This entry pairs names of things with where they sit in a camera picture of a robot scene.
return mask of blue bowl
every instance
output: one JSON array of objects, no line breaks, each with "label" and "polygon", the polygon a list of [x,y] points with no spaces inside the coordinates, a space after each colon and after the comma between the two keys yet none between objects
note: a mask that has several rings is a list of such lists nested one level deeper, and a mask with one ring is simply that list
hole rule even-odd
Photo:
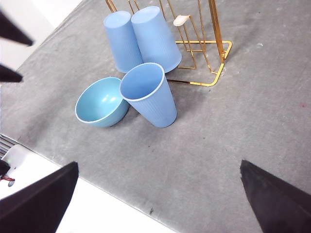
[{"label": "blue bowl", "polygon": [[127,113],[128,102],[120,92],[121,80],[108,77],[89,86],[79,97],[75,113],[79,121],[97,127],[109,127],[118,123]]}]

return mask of ribbed cup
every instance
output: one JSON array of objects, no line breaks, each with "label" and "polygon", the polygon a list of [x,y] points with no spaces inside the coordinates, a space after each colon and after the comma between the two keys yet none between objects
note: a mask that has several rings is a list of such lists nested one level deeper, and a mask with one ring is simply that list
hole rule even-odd
[{"label": "ribbed cup", "polygon": [[159,64],[144,63],[130,70],[121,81],[120,93],[156,127],[167,127],[177,117],[170,87]]},{"label": "ribbed cup", "polygon": [[165,73],[179,65],[181,53],[159,7],[139,10],[131,21],[145,63],[158,63]]},{"label": "ribbed cup", "polygon": [[143,63],[129,12],[111,13],[104,19],[104,27],[118,71],[127,73]]}]

